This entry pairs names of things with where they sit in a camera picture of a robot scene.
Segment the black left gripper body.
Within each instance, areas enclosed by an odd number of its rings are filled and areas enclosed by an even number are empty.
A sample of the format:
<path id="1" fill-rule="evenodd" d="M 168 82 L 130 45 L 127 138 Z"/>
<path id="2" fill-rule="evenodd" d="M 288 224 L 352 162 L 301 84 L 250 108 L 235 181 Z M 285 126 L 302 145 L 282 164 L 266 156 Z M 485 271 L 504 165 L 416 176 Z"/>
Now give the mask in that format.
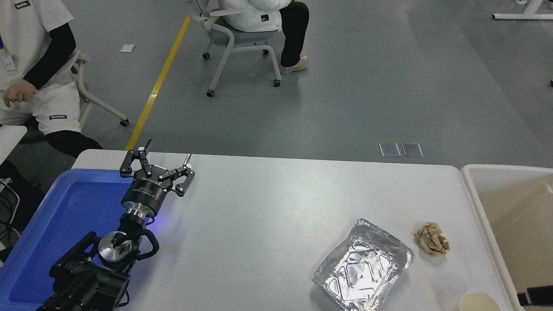
<path id="1" fill-rule="evenodd" d="M 159 176 L 168 169 L 152 166 L 152 175 L 148 177 L 144 169 L 136 171 L 129 189 L 122 198 L 125 209 L 144 207 L 147 215 L 157 215 L 168 195 L 173 182 L 170 179 L 159 180 Z"/>

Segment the person's left hand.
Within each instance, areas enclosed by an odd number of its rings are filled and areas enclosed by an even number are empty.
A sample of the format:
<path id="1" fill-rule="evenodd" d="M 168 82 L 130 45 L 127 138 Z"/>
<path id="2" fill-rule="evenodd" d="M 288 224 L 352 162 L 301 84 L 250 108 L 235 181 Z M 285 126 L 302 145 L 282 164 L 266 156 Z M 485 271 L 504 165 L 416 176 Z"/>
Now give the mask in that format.
<path id="1" fill-rule="evenodd" d="M 4 104 L 10 108 L 12 103 L 26 102 L 34 95 L 36 88 L 25 79 L 21 79 L 7 87 L 3 95 Z"/>

